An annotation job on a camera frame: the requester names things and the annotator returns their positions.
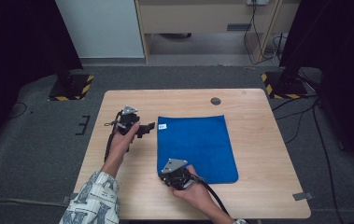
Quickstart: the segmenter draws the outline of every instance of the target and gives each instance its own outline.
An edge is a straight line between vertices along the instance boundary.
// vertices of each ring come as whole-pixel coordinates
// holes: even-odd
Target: hazard tape
[[[305,94],[275,94],[266,74],[262,74],[262,81],[270,99],[297,99],[307,97]]]
[[[87,94],[87,91],[89,91],[89,88],[92,84],[92,79],[94,78],[94,76],[88,76],[87,77],[87,81],[84,85],[83,90],[81,91],[80,95],[76,95],[76,96],[55,96],[55,97],[49,97],[50,101],[68,101],[68,100],[82,100],[84,99],[84,97]]]

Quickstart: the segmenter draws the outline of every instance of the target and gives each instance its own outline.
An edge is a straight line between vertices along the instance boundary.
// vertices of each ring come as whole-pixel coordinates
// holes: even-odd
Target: blue cloth
[[[157,172],[168,159],[188,161],[208,184],[238,179],[224,116],[158,119]]]

